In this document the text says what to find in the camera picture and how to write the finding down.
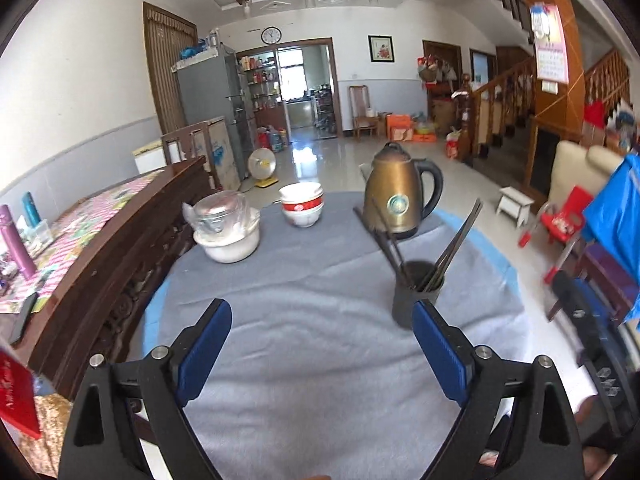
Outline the person right hand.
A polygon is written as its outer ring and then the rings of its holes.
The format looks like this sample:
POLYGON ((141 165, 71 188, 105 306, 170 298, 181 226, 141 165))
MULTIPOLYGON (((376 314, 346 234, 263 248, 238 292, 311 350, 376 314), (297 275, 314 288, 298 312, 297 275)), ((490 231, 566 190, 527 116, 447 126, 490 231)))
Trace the person right hand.
MULTIPOLYGON (((590 437, 587 436, 589 426, 597 421, 597 417, 592 412, 600 405, 601 402, 598 396, 590 396, 582 401, 578 411, 575 413, 577 428, 582 436, 582 461, 584 462, 586 479, 600 479, 613 460, 613 454, 608 449, 611 446, 608 443, 611 438, 604 431, 604 428, 600 428, 590 437)), ((490 479, 495 473, 498 458, 498 451, 486 450, 480 456, 477 464, 476 472, 478 473, 478 478, 490 479)))

